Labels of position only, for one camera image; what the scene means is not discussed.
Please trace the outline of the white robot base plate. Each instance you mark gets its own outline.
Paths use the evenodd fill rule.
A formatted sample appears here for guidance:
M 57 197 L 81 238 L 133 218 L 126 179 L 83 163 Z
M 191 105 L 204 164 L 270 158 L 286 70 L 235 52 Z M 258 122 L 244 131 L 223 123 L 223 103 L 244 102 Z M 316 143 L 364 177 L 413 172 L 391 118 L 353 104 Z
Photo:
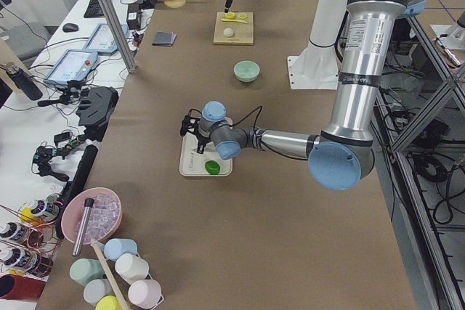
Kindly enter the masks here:
M 288 56 L 288 79 L 291 89 L 336 90 L 339 67 L 334 54 L 324 56 Z

